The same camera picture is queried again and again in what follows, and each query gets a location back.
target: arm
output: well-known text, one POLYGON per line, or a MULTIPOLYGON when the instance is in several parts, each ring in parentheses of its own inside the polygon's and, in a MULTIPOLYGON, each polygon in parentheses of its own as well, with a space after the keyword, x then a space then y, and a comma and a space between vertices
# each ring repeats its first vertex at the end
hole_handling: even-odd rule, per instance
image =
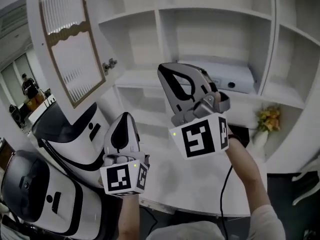
POLYGON ((119 240, 138 240, 140 231, 139 195, 123 198, 118 221, 119 240))
POLYGON ((229 139, 229 149, 226 154, 233 165, 235 173, 244 185, 250 213, 252 214, 261 206, 270 205, 258 166, 245 147, 237 139, 231 138, 229 139))
POLYGON ((24 84, 22 84, 22 92, 23 92, 23 95, 27 95, 25 92, 24 84))
POLYGON ((29 78, 29 79, 31 79, 31 81, 32 81, 32 83, 34 84, 35 88, 39 89, 39 86, 38 86, 38 84, 35 82, 35 80, 33 80, 32 78, 29 78))

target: cabinet door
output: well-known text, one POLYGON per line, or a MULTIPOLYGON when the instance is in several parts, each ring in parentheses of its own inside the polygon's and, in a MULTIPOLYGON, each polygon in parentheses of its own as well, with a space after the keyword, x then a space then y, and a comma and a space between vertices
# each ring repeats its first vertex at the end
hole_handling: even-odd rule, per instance
MULTIPOLYGON (((88 13, 87 2, 27 0, 29 29, 37 58, 71 124, 113 86, 116 77, 112 73, 105 76, 104 61, 100 60, 101 51, 96 46, 101 40, 93 33, 89 19, 92 10, 88 13)), ((101 46, 99 49, 103 50, 105 61, 112 57, 101 46)))

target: white sleeve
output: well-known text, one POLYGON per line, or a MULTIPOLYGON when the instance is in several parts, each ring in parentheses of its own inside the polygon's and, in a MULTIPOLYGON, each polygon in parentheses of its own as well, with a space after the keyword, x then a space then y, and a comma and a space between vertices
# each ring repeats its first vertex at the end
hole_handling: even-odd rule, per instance
POLYGON ((286 240, 282 222, 271 205, 256 209, 250 220, 249 240, 286 240))

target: cable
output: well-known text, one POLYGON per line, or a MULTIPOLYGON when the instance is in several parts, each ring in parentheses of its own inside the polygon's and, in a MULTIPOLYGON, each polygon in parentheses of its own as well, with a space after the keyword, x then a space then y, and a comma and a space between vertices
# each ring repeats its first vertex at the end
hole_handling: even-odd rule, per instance
POLYGON ((152 227, 151 227, 150 230, 149 230, 149 233, 148 233, 148 236, 149 236, 149 235, 151 234, 152 230, 154 229, 155 225, 158 224, 158 220, 156 219, 156 217, 155 217, 150 211, 148 211, 147 208, 145 208, 145 207, 141 207, 141 208, 142 208, 142 209, 145 209, 146 212, 147 212, 148 214, 150 214, 151 217, 153 218, 153 220, 155 221, 154 224, 152 225, 152 227))
POLYGON ((227 228, 226 228, 226 225, 225 225, 224 211, 222 209, 222 197, 224 195, 224 191, 225 191, 225 188, 226 188, 226 185, 227 185, 227 181, 228 181, 228 178, 230 176, 230 173, 231 173, 232 169, 233 169, 233 166, 231 165, 231 167, 230 167, 230 169, 228 171, 228 174, 226 175, 226 178, 224 180, 224 185, 223 185, 223 188, 221 190, 221 195, 220 195, 220 212, 221 212, 223 230, 224 230, 224 234, 225 234, 225 240, 229 240, 229 238, 228 238, 227 228))

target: flower pot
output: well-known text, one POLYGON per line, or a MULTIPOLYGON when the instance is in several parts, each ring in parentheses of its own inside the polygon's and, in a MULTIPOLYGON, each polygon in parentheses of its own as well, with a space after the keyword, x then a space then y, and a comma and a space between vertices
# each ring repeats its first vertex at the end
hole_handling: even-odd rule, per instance
POLYGON ((265 146, 268 140, 269 132, 266 131, 258 131, 255 136, 253 137, 253 145, 257 149, 261 149, 265 146))

